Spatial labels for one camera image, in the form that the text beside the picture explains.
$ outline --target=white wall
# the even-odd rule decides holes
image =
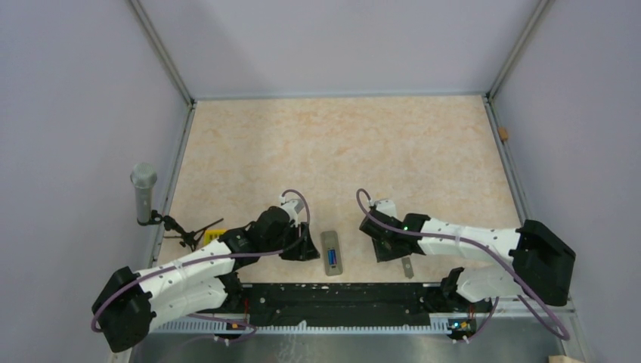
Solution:
[[[195,98],[486,92],[537,0],[143,0]]]
[[[0,360],[105,362],[91,304],[150,247],[129,173],[166,186],[186,109],[122,0],[4,1],[0,37]]]
[[[574,248],[598,361],[639,361],[641,2],[559,1],[497,100],[535,218]]]

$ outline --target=yellow connector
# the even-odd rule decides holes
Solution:
[[[205,235],[203,236],[203,246],[210,244],[213,240],[222,236],[226,231],[226,229],[209,229],[205,231]]]

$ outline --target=robotic arm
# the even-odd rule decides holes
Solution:
[[[483,229],[414,213],[400,221],[394,202],[379,200],[370,202],[369,215],[360,230],[372,237],[379,262],[411,253],[492,262],[484,268],[455,268],[441,281],[443,293],[456,293],[471,303],[496,296],[517,296],[524,291],[531,297],[537,295],[547,305],[567,303],[576,255],[541,222],[526,220],[521,228]],[[504,264],[511,265],[534,294],[525,290]]]
[[[114,272],[91,307],[92,329],[104,334],[113,352],[121,352],[168,321],[238,304],[233,292],[242,287],[234,271],[258,262],[261,256],[318,258],[308,221],[299,222],[304,207],[302,199],[286,202],[281,197],[280,206],[270,207],[255,222],[230,229],[187,256],[136,272],[129,267]]]

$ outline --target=gray floor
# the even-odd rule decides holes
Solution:
[[[469,345],[448,343],[442,336],[418,335],[256,335],[245,343],[214,343],[207,337],[151,334],[134,363],[195,362],[519,362],[545,363],[561,355],[558,339],[533,318],[495,318]]]

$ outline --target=wooden tabletop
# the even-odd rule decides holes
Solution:
[[[344,272],[325,275],[322,259],[263,257],[239,270],[242,282],[432,282],[459,266],[452,256],[376,263],[358,230],[355,192],[392,198],[399,217],[424,213],[448,222],[517,227],[519,219],[480,96],[310,98],[198,102],[171,208],[188,231],[258,218],[287,188],[311,210],[311,236],[338,232]],[[187,254],[163,242],[159,263]]]

